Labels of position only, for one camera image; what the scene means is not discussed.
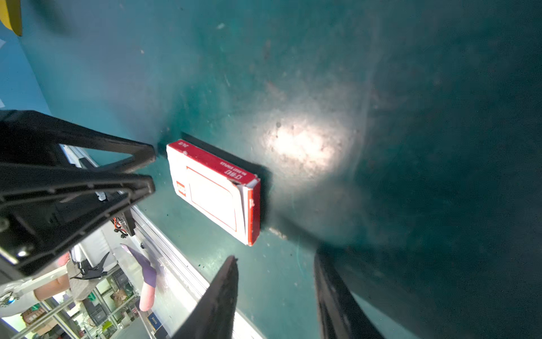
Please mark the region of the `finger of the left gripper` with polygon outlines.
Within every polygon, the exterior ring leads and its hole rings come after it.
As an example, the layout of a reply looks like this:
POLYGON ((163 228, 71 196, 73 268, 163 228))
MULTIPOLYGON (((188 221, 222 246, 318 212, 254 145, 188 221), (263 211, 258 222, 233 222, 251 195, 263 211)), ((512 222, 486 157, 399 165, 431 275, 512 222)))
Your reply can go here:
POLYGON ((155 193, 152 177, 1 174, 1 275, 35 275, 114 216, 155 193))
POLYGON ((98 172, 130 173, 155 162, 152 145, 103 134, 34 110, 1 111, 1 176, 51 177, 72 168, 63 145, 127 154, 98 172))

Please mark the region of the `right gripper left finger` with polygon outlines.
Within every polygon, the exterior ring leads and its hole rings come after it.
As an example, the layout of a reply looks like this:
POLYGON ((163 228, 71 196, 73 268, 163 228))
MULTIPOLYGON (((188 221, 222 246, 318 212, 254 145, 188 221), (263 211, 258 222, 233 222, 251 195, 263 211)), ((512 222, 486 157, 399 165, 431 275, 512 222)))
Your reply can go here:
POLYGON ((209 288, 174 338, 231 338, 237 308, 237 258, 227 257, 209 288))

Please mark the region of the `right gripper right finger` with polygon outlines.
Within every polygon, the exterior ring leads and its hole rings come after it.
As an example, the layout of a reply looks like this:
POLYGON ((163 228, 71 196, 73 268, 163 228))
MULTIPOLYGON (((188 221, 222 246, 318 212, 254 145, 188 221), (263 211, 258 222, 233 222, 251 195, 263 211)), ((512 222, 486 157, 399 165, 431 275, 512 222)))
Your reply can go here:
POLYGON ((321 338, 383 339, 321 249, 314 258, 314 278, 321 338))

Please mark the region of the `red white staple box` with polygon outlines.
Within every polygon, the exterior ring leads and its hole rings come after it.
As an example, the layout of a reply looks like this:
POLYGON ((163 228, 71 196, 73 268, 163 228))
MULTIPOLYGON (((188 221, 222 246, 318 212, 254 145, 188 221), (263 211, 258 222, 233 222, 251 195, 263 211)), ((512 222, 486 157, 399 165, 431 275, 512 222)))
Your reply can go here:
POLYGON ((188 141, 166 146, 177 196, 246 246, 261 231, 261 178, 188 141))

